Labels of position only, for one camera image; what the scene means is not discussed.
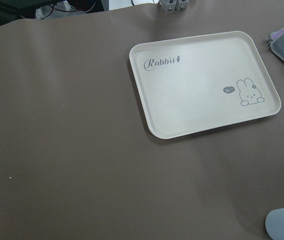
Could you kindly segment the cream rabbit tray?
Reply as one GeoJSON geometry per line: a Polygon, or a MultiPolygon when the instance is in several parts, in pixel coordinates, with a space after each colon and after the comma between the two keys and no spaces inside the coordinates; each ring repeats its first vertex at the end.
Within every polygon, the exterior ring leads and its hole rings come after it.
{"type": "Polygon", "coordinates": [[[242,31],[141,43],[129,53],[149,131],[172,139],[273,116],[281,99],[242,31]]]}

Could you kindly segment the aluminium frame post base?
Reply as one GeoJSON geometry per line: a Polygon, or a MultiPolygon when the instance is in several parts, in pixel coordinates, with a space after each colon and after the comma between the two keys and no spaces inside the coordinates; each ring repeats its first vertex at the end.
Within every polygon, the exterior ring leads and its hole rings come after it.
{"type": "Polygon", "coordinates": [[[188,7],[189,0],[159,0],[158,5],[163,12],[183,11],[188,7]]]}

